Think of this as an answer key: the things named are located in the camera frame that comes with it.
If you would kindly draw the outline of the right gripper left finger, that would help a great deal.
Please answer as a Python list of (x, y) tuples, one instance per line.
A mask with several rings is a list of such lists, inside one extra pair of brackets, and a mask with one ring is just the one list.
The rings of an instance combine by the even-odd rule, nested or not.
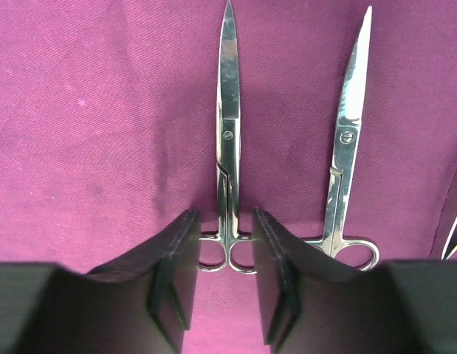
[(0, 263), (0, 353), (180, 353), (190, 328), (200, 215), (86, 274)]

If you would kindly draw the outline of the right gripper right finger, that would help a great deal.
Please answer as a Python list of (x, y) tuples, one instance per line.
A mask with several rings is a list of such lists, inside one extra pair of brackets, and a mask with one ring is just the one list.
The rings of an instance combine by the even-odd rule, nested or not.
[(272, 353), (457, 353), (457, 260), (359, 271), (255, 209), (252, 251)]

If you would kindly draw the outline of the steel scissors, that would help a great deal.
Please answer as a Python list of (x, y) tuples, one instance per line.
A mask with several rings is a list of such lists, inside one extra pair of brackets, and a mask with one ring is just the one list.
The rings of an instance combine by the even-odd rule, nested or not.
[(346, 237), (344, 227), (362, 127), (372, 15), (373, 7), (369, 5), (362, 18), (343, 78), (335, 120), (323, 233), (316, 238), (302, 239), (304, 243), (321, 250), (333, 259), (341, 251), (350, 247), (359, 246), (369, 249), (371, 253), (369, 259), (355, 267), (361, 271), (369, 271), (378, 264), (379, 248), (368, 238)]
[(200, 262), (199, 269), (220, 271), (226, 267), (240, 274), (255, 274), (255, 267), (234, 260), (232, 250), (238, 243), (250, 242), (251, 235), (239, 230), (241, 98), (238, 42), (231, 1), (224, 9), (219, 39), (216, 92), (216, 198), (218, 228), (202, 233), (201, 239), (218, 243), (224, 259), (216, 264)]

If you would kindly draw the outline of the purple cloth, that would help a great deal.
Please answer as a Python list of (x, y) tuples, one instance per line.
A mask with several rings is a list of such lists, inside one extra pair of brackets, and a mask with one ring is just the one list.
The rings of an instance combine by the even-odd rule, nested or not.
[[(216, 92), (227, 1), (0, 1), (0, 263), (86, 274), (200, 215), (180, 353), (272, 353), (256, 273), (218, 228)], [(438, 260), (457, 199), (457, 1), (231, 1), (241, 98), (239, 230), (255, 209), (323, 233), (335, 120), (373, 7), (344, 235), (378, 264)], [(252, 242), (232, 256), (254, 266)]]

